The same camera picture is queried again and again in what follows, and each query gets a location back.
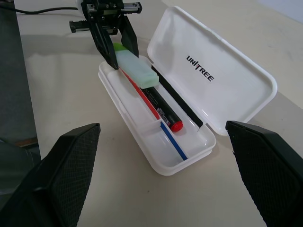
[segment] gray floor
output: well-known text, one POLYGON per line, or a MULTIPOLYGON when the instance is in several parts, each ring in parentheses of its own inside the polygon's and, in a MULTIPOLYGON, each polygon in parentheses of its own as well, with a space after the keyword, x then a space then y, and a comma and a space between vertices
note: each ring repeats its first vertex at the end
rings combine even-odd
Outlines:
MULTIPOLYGON (((0 2, 0 4, 14 6, 13 3, 0 2)), ((0 141, 14 144, 17 141, 37 136, 15 12, 0 9, 0 33, 0 141)), ((29 169, 24 168, 19 172, 17 170, 18 176, 15 174, 15 178, 11 175, 8 177, 9 167, 22 160, 26 162, 27 155, 22 153, 26 150, 16 149, 7 149, 4 143, 0 144, 0 163, 2 162, 0 168, 0 209, 11 195, 11 193, 6 193, 7 190, 11 190, 6 185, 17 185, 16 178, 20 180, 27 174, 24 170, 29 169)), ((31 148, 28 151, 38 155, 35 163, 41 160, 39 147, 31 148)))
MULTIPOLYGON (((0 4, 13 6, 13 3, 0 4)), ((15 12, 0 9, 0 31, 0 138, 14 143, 36 137, 15 12)))

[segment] green eraser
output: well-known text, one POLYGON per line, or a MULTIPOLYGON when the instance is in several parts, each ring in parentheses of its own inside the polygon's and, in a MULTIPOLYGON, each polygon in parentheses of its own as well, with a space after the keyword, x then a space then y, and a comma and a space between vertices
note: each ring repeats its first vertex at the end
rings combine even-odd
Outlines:
POLYGON ((119 67, 142 89, 154 87, 159 76, 142 59, 137 58, 123 45, 113 43, 119 67))

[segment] unitree logo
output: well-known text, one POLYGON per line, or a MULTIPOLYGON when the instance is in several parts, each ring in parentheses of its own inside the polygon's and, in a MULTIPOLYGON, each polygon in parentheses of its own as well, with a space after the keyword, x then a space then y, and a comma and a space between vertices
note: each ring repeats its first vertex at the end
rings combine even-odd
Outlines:
POLYGON ((205 76, 206 79, 208 79, 210 82, 212 82, 214 80, 214 77, 212 75, 210 75, 209 72, 206 71, 206 69, 204 69, 198 61, 195 61, 192 57, 188 56, 186 58, 186 60, 188 60, 194 67, 196 71, 201 72, 201 74, 203 76, 205 76))

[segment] pencil case compartment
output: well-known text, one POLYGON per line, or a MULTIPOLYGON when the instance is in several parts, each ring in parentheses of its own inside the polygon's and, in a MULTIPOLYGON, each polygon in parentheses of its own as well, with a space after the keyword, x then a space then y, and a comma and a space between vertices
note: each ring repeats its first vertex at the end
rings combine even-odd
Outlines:
POLYGON ((211 153, 214 134, 205 125, 199 128, 161 84, 155 88, 183 122, 183 128, 176 133, 161 118, 156 119, 122 71, 104 62, 99 77, 156 172, 174 174, 211 153))

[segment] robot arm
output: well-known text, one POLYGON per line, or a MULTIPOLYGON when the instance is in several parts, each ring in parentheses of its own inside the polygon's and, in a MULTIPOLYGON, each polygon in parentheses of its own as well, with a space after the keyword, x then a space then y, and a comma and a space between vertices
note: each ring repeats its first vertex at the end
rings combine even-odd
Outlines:
POLYGON ((86 20, 70 21, 71 32, 90 30, 98 51, 107 63, 118 69, 116 54, 110 35, 121 32, 121 42, 134 55, 138 56, 136 34, 126 14, 141 13, 139 2, 123 3, 122 0, 83 0, 81 9, 86 20))

